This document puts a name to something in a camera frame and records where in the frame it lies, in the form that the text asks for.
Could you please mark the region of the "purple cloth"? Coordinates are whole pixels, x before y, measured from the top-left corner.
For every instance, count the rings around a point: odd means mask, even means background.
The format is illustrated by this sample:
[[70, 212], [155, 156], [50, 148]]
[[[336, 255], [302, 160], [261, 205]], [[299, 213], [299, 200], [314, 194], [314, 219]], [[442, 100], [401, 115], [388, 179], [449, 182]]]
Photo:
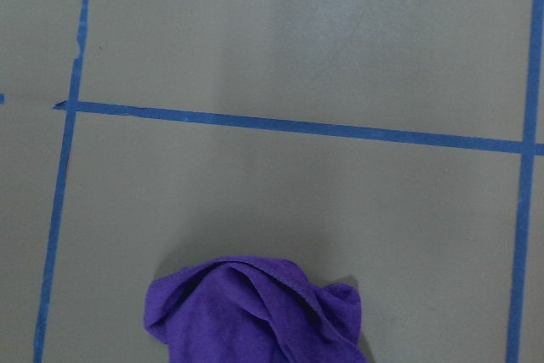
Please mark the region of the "purple cloth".
[[279, 258], [216, 258], [153, 281], [143, 325], [171, 362], [366, 362], [362, 305]]

